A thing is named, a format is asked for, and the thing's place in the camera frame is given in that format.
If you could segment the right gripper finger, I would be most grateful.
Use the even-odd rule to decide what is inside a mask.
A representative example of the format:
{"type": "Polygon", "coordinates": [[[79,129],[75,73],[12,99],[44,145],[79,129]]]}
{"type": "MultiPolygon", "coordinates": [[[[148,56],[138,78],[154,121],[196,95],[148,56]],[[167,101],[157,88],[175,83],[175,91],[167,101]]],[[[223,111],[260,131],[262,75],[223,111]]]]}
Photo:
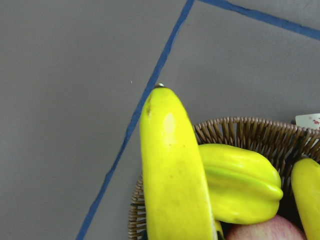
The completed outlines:
{"type": "Polygon", "coordinates": [[[217,233],[217,239],[224,240],[225,239],[224,233],[223,233],[223,229],[222,229],[222,225],[221,225],[220,221],[215,220],[214,225],[215,225],[215,229],[216,229],[216,233],[217,233]]]}

